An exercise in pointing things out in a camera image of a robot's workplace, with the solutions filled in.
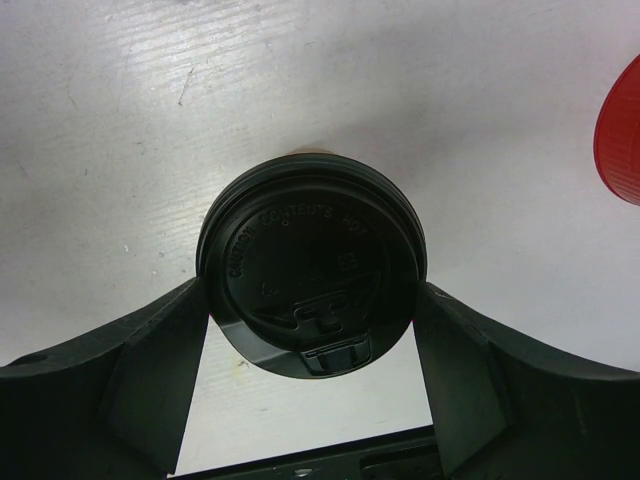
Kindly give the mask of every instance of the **white surface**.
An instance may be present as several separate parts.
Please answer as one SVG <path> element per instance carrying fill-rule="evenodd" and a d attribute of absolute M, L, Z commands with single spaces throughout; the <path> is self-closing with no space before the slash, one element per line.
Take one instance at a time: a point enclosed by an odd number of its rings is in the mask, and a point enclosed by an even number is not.
<path fill-rule="evenodd" d="M 640 209 L 591 153 L 639 19 L 636 0 L 4 0 L 0 364 L 192 276 L 223 186 L 317 146 L 407 193 L 431 281 L 640 369 Z M 409 337 L 321 382 L 238 367 L 213 324 L 206 347 L 179 472 L 430 422 Z"/>

